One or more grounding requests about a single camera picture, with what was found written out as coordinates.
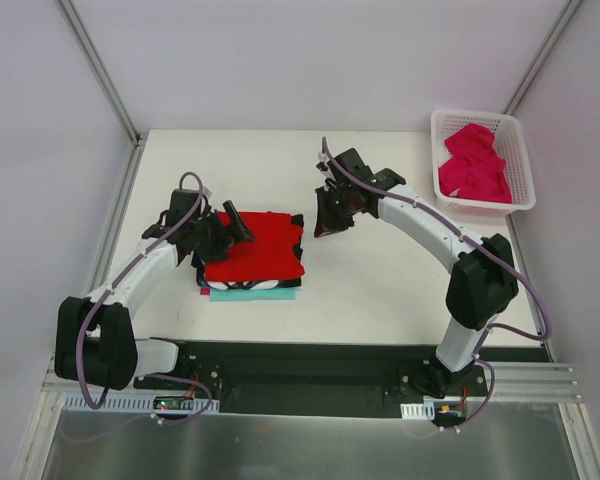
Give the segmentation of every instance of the white wall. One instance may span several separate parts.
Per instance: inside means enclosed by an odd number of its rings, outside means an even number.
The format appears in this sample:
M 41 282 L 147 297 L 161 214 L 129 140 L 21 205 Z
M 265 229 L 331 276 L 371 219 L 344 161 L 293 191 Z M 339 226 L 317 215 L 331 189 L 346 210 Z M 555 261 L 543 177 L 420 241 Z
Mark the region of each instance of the white wall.
M 538 202 L 516 217 L 600 439 L 600 0 L 588 2 L 519 112 Z
M 128 143 L 52 1 L 0 1 L 0 479 L 84 293 Z
M 150 128 L 426 131 L 505 108 L 565 0 L 77 0 Z

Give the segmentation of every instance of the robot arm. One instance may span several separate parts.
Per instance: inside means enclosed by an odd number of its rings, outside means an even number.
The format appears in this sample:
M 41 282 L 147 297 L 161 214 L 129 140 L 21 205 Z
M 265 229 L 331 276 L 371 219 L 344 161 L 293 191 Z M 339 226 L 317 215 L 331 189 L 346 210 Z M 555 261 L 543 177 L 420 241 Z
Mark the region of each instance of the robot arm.
M 326 185 L 316 189 L 318 221 L 314 236 L 342 232 L 354 225 L 353 215 L 370 213 L 399 228 L 416 240 L 442 263 L 451 275 L 446 296 L 451 320 L 445 336 L 428 365 L 423 366 L 410 385 L 422 394 L 443 398 L 460 384 L 474 363 L 485 329 L 517 295 L 516 279 L 458 238 L 450 226 L 471 238 L 481 235 L 461 225 L 422 200 L 405 179 L 390 169 L 373 173 L 355 149 L 334 159 L 319 154 L 317 168 L 327 177 Z M 351 181 L 355 177 L 374 193 Z M 409 204 L 395 197 L 413 199 Z M 443 216 L 448 225 L 434 218 Z M 508 240 L 501 235 L 483 238 L 483 246 L 509 265 L 513 254 Z
M 158 222 L 143 233 L 136 251 L 124 264 L 127 266 L 85 298 L 68 297 L 61 304 L 54 365 L 59 377 L 78 380 L 78 332 L 87 314 L 103 296 L 106 298 L 87 327 L 91 332 L 99 329 L 99 335 L 86 337 L 83 344 L 86 382 L 121 390 L 134 377 L 173 370 L 178 355 L 176 344 L 158 339 L 134 338 L 131 321 L 143 301 L 194 250 L 204 263 L 210 263 L 227 258 L 228 250 L 237 243 L 255 239 L 230 201 L 223 204 L 230 220 L 224 226 L 218 212 L 211 209 L 205 196 L 204 208 L 198 207 L 191 219 L 151 248 L 157 239 L 163 238 L 165 233 L 182 221 L 194 207 L 197 198 L 197 191 L 182 188 L 174 190 L 169 210 L 162 212 Z M 142 261 L 135 262 L 139 256 Z M 113 279 L 119 278 L 123 272 L 123 280 L 114 288 Z

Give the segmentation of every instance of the pink cloth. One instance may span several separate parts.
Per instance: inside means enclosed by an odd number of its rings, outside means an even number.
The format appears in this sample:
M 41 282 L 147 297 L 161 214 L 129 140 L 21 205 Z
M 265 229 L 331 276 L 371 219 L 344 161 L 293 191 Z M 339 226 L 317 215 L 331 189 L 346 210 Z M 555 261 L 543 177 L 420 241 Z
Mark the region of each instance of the pink cloth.
M 512 203 L 504 176 L 506 160 L 493 148 L 488 128 L 470 123 L 445 140 L 452 157 L 438 169 L 440 191 L 448 197 Z

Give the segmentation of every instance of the white table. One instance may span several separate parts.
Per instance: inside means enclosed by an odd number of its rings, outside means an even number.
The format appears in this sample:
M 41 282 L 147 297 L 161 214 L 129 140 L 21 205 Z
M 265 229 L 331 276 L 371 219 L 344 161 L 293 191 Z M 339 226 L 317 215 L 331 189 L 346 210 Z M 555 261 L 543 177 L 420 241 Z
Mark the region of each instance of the white table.
M 198 173 L 221 208 L 233 200 L 244 211 L 302 213 L 306 269 L 295 301 L 211 303 L 199 294 L 189 259 L 147 298 L 134 318 L 136 338 L 188 340 L 437 344 L 449 321 L 444 298 L 449 275 L 411 238 L 370 215 L 355 217 L 345 233 L 313 238 L 314 167 L 320 139 L 332 152 L 355 147 L 373 169 L 389 167 L 435 202 L 428 134 L 312 131 L 154 130 L 140 163 L 112 268 L 133 252 L 141 233 L 167 208 L 180 175 Z M 188 186 L 195 187 L 195 180 Z M 472 230 L 509 237 L 504 219 L 456 216 Z M 501 322 L 535 331 L 526 295 Z M 487 345 L 537 345 L 501 330 Z

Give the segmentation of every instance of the plastic basket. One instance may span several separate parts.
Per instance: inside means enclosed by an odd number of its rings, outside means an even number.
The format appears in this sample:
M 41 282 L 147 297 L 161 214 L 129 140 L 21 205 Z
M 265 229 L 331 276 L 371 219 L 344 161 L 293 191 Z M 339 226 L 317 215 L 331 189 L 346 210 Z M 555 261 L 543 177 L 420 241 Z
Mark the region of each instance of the plastic basket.
M 507 161 L 507 179 L 513 203 L 495 203 L 447 197 L 440 191 L 438 168 L 451 158 L 444 141 L 469 123 L 476 123 L 495 135 L 493 146 Z M 527 147 L 520 122 L 510 115 L 468 110 L 436 110 L 431 114 L 431 149 L 433 160 L 433 189 L 441 210 L 477 215 L 504 216 L 516 210 L 529 210 L 536 203 Z

